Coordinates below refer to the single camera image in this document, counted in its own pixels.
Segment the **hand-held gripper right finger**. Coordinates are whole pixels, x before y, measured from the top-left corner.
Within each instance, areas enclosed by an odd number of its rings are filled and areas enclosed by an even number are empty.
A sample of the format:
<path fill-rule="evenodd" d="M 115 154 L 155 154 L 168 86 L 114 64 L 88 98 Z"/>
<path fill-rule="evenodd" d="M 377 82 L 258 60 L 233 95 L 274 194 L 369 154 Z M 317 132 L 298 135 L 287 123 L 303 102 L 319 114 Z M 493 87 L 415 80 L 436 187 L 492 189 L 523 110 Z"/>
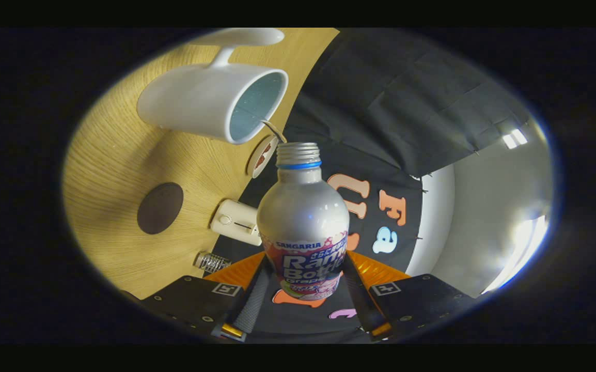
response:
<path fill-rule="evenodd" d="M 406 273 L 347 251 L 341 265 L 363 330 L 371 339 L 409 339 L 437 330 L 476 304 L 432 274 Z"/>

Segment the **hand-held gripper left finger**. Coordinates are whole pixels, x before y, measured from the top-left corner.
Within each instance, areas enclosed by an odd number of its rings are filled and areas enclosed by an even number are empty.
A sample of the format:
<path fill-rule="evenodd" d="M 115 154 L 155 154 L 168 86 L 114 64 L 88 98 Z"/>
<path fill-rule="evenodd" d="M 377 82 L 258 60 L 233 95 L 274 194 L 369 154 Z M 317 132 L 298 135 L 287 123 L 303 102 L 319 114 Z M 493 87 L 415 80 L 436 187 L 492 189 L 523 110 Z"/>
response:
<path fill-rule="evenodd" d="M 255 327 L 272 273 L 260 252 L 203 278 L 180 277 L 140 303 L 190 336 L 243 343 Z"/>

